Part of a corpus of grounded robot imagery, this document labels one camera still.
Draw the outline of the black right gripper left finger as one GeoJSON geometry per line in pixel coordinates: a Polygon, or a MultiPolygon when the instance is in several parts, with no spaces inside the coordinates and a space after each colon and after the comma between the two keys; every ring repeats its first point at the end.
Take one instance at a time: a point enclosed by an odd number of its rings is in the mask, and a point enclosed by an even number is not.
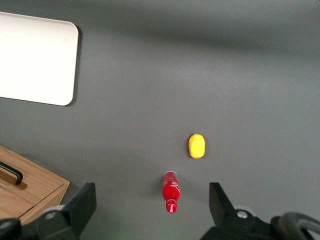
{"type": "Polygon", "coordinates": [[[0,221],[2,240],[78,240],[97,208],[96,185],[86,183],[65,205],[46,209],[30,223],[0,221]]]}

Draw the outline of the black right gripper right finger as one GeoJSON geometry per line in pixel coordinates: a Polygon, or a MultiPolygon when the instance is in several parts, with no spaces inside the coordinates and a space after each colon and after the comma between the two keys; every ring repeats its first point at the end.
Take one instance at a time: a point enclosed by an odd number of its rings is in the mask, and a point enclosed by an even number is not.
{"type": "Polygon", "coordinates": [[[271,225],[236,209],[218,182],[209,184],[209,210],[214,222],[203,240],[274,240],[271,225]]]}

